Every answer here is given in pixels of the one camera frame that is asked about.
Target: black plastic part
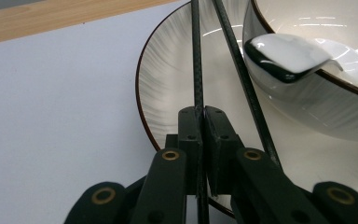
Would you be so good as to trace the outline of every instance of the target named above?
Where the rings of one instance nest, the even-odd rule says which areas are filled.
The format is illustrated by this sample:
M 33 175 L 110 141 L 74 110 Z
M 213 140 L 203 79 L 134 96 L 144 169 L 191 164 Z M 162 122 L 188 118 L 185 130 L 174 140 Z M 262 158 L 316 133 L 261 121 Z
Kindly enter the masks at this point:
M 186 193 L 196 195 L 199 184 L 199 160 L 201 157 L 202 139 L 198 127 L 197 113 L 194 106 L 179 111 L 178 148 L 187 155 Z
M 323 182 L 313 189 L 315 203 L 331 223 L 358 223 L 358 192 L 335 183 Z
M 212 195 L 231 194 L 235 179 L 232 165 L 243 144 L 224 111 L 205 106 L 204 141 Z
M 165 148 L 175 147 L 178 148 L 178 135 L 177 134 L 167 134 L 165 137 Z
M 127 208 L 123 186 L 103 182 L 87 189 L 68 214 L 65 224 L 125 223 Z
M 282 169 L 281 162 L 278 157 L 277 150 L 272 141 L 272 136 L 269 132 L 269 126 L 264 118 L 261 105 L 258 102 L 257 95 L 255 94 L 255 88 L 252 84 L 252 80 L 249 76 L 248 69 L 246 68 L 245 62 L 242 58 L 240 48 L 238 47 L 237 39 L 232 31 L 231 24 L 228 19 L 225 7 L 221 0 L 213 0 L 213 5 L 222 26 L 223 33 L 225 35 L 228 48 L 231 52 L 231 57 L 234 61 L 235 67 L 237 68 L 238 75 L 241 80 L 243 91 L 245 92 L 247 102 L 251 109 L 255 126 L 258 130 L 261 143 L 263 148 L 272 161 Z
M 209 197 L 203 159 L 203 108 L 190 106 L 179 111 L 178 148 L 187 155 L 186 193 L 197 195 L 199 223 L 209 223 Z
M 260 218 L 248 198 L 231 195 L 230 204 L 238 224 L 260 223 Z
M 237 160 L 242 196 L 252 202 L 262 223 L 328 223 L 263 151 L 241 148 Z
M 144 186 L 144 182 L 146 180 L 146 176 L 132 183 L 128 187 L 126 187 L 126 208 L 128 209 L 128 218 L 127 223 L 130 222 L 130 217 L 132 217 L 133 210 L 136 207 L 138 202 L 139 194 L 141 193 L 142 187 Z
M 155 155 L 131 224 L 179 224 L 186 220 L 186 154 L 166 148 Z

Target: black rod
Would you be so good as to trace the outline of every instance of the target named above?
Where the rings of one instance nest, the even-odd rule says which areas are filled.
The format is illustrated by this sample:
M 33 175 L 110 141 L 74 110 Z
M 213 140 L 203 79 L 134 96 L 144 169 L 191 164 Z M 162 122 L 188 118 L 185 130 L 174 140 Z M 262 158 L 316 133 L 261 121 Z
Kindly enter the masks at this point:
M 220 25 L 222 26 L 223 33 L 225 34 L 228 48 L 231 52 L 231 57 L 235 63 L 235 67 L 237 68 L 238 75 L 240 76 L 242 88 L 245 91 L 249 107 L 251 108 L 255 126 L 258 130 L 264 151 L 269 155 L 272 161 L 282 169 L 277 150 L 269 132 L 269 126 L 266 123 L 266 119 L 264 118 L 257 95 L 255 94 L 255 88 L 242 58 L 237 39 L 232 31 L 225 7 L 221 0 L 213 0 L 213 5 L 216 10 L 217 17 L 219 18 Z
M 203 88 L 202 88 L 202 63 L 201 63 L 201 43 L 200 43 L 200 8 L 199 1 L 191 1 L 191 21 L 192 21 L 192 42 L 193 42 L 193 78 L 194 78 L 194 105 L 196 118 L 201 134 L 203 133 Z M 204 166 L 203 144 L 200 143 L 199 167 L 198 167 L 198 219 L 199 224 L 209 223 L 209 204 L 206 171 Z

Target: ceramic bowl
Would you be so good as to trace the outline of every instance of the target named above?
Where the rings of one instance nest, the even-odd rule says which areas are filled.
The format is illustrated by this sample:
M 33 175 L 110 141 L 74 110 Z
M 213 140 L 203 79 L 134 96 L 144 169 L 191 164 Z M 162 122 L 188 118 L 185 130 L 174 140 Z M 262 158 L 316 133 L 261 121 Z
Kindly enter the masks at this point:
M 250 1 L 245 13 L 243 42 L 274 33 L 313 41 L 335 60 L 348 58 L 349 52 L 357 57 L 340 62 L 343 66 L 354 65 L 344 67 L 344 71 L 325 65 L 294 83 L 283 83 L 244 53 L 254 83 L 283 114 L 318 132 L 358 141 L 358 81 L 348 78 L 358 76 L 358 3 Z M 285 50 L 280 51 L 281 57 L 286 57 Z

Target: black mechanical linkage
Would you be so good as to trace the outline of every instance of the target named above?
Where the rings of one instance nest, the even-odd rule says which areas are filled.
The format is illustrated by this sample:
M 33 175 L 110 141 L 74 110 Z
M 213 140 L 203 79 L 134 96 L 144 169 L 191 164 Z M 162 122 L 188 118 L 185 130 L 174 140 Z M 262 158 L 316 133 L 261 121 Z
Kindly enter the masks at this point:
M 211 193 L 231 195 L 238 223 L 358 224 L 355 190 L 334 182 L 317 184 L 312 193 L 297 187 L 265 152 L 242 144 L 224 111 L 205 107 L 203 135 L 194 106 L 180 111 L 179 122 L 179 134 L 167 135 L 146 177 L 126 189 L 109 182 L 91 187 L 65 224 L 185 223 L 186 195 L 198 190 L 200 140 L 208 148 Z

